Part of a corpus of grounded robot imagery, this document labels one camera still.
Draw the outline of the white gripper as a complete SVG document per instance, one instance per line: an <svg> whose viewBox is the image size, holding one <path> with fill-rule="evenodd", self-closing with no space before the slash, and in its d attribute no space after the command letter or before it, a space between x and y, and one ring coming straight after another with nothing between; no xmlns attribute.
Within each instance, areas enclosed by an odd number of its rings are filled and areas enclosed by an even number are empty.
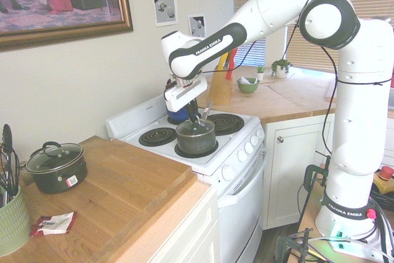
<svg viewBox="0 0 394 263"><path fill-rule="evenodd" d="M185 107L188 119L194 123L196 115L199 115L197 96L207 89L207 81L205 76L197 76L187 82L186 86L180 85L181 80L176 79L168 83L164 90L164 99L169 111L177 112Z"/></svg>

